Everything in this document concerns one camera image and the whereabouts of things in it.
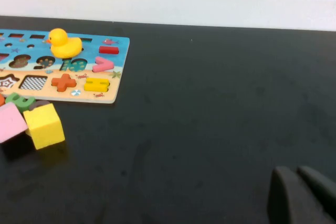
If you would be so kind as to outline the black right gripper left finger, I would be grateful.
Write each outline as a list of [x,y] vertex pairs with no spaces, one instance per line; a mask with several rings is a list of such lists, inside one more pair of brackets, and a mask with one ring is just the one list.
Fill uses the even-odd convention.
[[334,223],[297,170],[285,166],[272,171],[267,215],[270,223]]

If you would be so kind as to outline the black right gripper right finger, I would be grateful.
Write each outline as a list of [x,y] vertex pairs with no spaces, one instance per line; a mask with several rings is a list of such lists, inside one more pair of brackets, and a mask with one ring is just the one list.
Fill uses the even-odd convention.
[[335,182],[309,166],[299,166],[297,173],[308,185],[323,210],[335,219]]

